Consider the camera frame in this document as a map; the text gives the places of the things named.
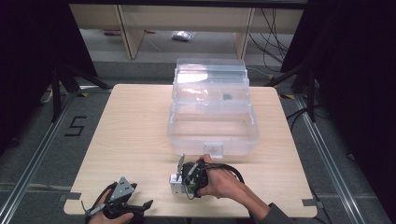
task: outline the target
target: dark sleeve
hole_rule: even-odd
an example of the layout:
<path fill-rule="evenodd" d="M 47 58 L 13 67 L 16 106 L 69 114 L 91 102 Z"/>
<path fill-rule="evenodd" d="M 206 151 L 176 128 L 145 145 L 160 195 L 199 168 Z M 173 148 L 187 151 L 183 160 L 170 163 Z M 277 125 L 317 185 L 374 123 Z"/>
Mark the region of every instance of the dark sleeve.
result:
<path fill-rule="evenodd" d="M 289 224 L 292 223 L 291 219 L 280 210 L 276 204 L 270 203 L 270 211 L 260 224 Z"/>

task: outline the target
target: clear plastic container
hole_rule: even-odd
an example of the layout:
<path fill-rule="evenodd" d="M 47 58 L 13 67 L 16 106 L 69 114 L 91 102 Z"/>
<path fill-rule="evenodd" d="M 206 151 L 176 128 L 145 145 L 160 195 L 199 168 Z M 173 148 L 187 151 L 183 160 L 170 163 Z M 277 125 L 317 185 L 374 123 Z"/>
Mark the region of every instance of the clear plastic container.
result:
<path fill-rule="evenodd" d="M 247 155 L 260 138 L 241 60 L 177 61 L 168 138 L 176 154 Z"/>

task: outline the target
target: light wood tabletop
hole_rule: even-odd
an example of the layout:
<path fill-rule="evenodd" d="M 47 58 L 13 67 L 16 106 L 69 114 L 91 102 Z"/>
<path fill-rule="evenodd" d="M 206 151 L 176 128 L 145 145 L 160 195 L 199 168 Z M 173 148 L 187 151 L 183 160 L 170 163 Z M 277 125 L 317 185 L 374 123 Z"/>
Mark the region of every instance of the light wood tabletop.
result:
<path fill-rule="evenodd" d="M 317 208 L 303 205 L 312 194 L 276 90 L 250 87 L 250 102 L 260 140 L 246 156 L 226 155 L 214 162 L 236 168 L 260 198 L 289 217 L 314 217 Z M 171 85 L 114 87 L 71 189 L 81 196 L 66 201 L 66 214 L 83 215 L 81 201 L 91 207 L 105 187 L 125 176 L 137 184 L 128 204 L 154 200 L 147 217 L 248 217 L 244 206 L 229 199 L 172 194 L 169 176 L 177 172 L 180 155 L 166 135 L 171 104 Z M 186 156 L 185 161 L 197 159 Z"/>

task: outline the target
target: gray carpet floor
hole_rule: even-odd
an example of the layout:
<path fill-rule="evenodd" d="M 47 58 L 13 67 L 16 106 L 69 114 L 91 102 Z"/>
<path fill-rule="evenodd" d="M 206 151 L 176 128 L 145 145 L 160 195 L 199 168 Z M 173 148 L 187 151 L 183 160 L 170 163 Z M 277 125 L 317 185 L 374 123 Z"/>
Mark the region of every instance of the gray carpet floor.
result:
<path fill-rule="evenodd" d="M 172 84 L 176 66 L 175 62 L 130 63 L 100 60 L 95 61 L 94 65 L 100 79 L 111 85 L 118 83 Z M 280 76 L 279 73 L 255 63 L 247 64 L 247 69 L 251 86 L 262 86 L 267 83 L 268 75 Z M 292 80 L 293 78 L 277 85 L 278 93 L 291 94 Z M 78 83 L 81 86 L 91 85 L 83 79 L 78 79 Z M 68 216 L 64 213 L 63 196 L 69 192 L 73 185 L 109 95 L 110 93 L 105 91 L 92 91 L 85 97 L 74 99 L 59 132 L 57 132 L 46 157 L 32 180 L 30 188 L 15 211 L 11 223 L 83 223 L 83 216 Z M 299 109 L 295 100 L 280 99 L 280 102 L 285 116 Z M 342 137 L 332 125 L 331 118 L 328 118 L 325 109 L 316 109 L 316 114 L 318 128 L 367 223 L 390 223 L 359 166 L 346 157 L 347 148 Z M 80 136 L 67 136 L 69 133 L 77 131 L 69 128 L 75 116 L 85 117 L 85 119 L 78 119 L 75 122 L 76 125 L 84 126 L 84 129 Z M 10 147 L 0 158 L 0 203 L 7 199 L 13 184 L 19 180 L 50 126 L 51 119 L 52 105 L 49 101 L 38 107 L 30 121 L 26 123 L 23 132 L 18 136 L 20 144 Z M 303 118 L 299 117 L 295 120 L 291 131 L 308 183 L 322 200 L 332 223 L 350 223 L 346 209 L 334 188 Z M 318 218 L 325 223 L 330 223 L 322 209 L 318 210 Z M 165 223 L 165 221 L 165 219 L 148 219 L 147 223 Z M 296 218 L 295 222 L 319 223 L 313 218 Z"/>

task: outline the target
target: person's left hand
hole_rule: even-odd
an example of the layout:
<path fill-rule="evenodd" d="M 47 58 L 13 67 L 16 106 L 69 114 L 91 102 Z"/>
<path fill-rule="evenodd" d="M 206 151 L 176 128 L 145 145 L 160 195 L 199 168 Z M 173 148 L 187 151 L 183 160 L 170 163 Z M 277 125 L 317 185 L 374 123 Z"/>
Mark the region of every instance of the person's left hand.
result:
<path fill-rule="evenodd" d="M 96 206 L 99 206 L 100 204 L 105 202 L 105 199 L 107 198 L 107 195 L 111 192 L 111 189 L 108 189 L 106 193 L 103 195 L 103 197 L 100 199 L 99 203 Z M 108 219 L 102 211 L 98 212 L 95 214 L 93 217 L 91 217 L 90 221 L 88 224 L 126 224 L 128 223 L 132 218 L 134 217 L 133 213 L 126 213 L 120 217 L 114 218 L 114 219 Z"/>

